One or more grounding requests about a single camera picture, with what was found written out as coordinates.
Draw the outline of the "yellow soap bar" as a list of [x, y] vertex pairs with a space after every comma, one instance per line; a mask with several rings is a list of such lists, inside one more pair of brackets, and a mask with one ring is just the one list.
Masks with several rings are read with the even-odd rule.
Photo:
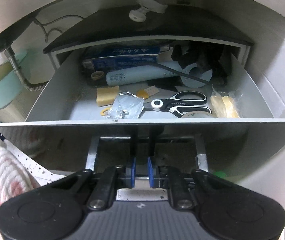
[[96, 103], [98, 107], [112, 105], [119, 91], [119, 86], [98, 88], [96, 95]]

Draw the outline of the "clear bag of screws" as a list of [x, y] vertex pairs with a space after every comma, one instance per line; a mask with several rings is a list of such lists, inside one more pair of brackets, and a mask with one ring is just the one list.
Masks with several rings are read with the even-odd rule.
[[142, 98], [130, 92], [119, 92], [111, 108], [107, 110], [107, 118], [111, 120], [138, 119], [144, 102]]

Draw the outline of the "small yellow white brush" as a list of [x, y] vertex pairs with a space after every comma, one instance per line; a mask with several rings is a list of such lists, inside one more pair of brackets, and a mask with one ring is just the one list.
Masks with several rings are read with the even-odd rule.
[[156, 86], [151, 86], [145, 89], [137, 91], [136, 96], [142, 99], [148, 99], [155, 94], [158, 94], [160, 90]]

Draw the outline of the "white sink drain trap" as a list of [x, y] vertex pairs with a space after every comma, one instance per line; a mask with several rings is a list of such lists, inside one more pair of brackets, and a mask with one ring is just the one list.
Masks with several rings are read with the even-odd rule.
[[158, 14], [164, 14], [167, 5], [159, 3], [155, 0], [136, 0], [137, 3], [140, 5], [139, 9], [131, 10], [129, 12], [129, 18], [138, 23], [145, 22], [147, 19], [146, 14], [148, 12], [156, 12]]

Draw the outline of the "yellow sponge in plastic wrap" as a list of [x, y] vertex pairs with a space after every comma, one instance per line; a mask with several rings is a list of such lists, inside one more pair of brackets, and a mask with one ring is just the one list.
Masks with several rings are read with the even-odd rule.
[[234, 92], [219, 92], [213, 90], [210, 96], [212, 110], [218, 118], [240, 118], [238, 98]]

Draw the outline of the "blue paper box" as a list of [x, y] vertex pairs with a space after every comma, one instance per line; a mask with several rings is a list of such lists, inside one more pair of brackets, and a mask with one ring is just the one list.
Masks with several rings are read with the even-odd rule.
[[171, 61], [173, 48], [164, 46], [107, 46], [90, 47], [85, 50], [82, 65], [93, 71], [111, 72], [139, 66], [142, 63]]

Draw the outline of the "black white scissors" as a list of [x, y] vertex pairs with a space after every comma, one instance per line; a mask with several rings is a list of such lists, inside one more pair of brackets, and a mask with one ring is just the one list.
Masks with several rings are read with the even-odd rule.
[[181, 118], [184, 114], [202, 111], [212, 114], [207, 104], [207, 96], [201, 92], [186, 90], [177, 92], [167, 99], [154, 99], [151, 102], [145, 102], [143, 109], [146, 111], [169, 112], [174, 116]]

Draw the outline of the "light blue hair dryer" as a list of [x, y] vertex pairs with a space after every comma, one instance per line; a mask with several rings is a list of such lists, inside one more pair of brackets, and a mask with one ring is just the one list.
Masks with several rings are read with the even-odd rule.
[[211, 80], [213, 74], [213, 70], [201, 70], [196, 63], [192, 63], [184, 69], [181, 68], [177, 61], [163, 62], [161, 65], [165, 68], [147, 64], [109, 72], [106, 74], [107, 85], [122, 86], [178, 76], [184, 86], [200, 88]]

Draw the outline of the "black drawer with metal handle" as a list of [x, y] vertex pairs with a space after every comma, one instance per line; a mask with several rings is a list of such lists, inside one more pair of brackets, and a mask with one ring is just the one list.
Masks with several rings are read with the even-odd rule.
[[224, 88], [240, 97], [241, 116], [232, 118], [178, 118], [168, 112], [145, 111], [138, 119], [113, 121], [100, 115], [96, 92], [80, 74], [80, 57], [87, 47], [112, 44], [150, 44], [165, 41], [211, 43], [249, 49], [251, 39], [223, 18], [196, 7], [171, 5], [162, 15], [152, 13], [143, 23], [132, 21], [129, 7], [104, 9], [71, 27], [44, 49], [56, 54], [61, 65], [43, 89], [24, 122], [1, 123], [9, 134], [18, 127], [76, 127], [89, 135], [123, 136], [137, 130], [146, 134], [162, 127], [167, 134], [182, 136], [202, 133], [217, 153], [226, 152], [223, 142], [233, 142], [236, 154], [246, 154], [255, 167], [285, 146], [285, 118], [275, 118], [242, 65], [228, 53], [223, 68], [228, 77]]

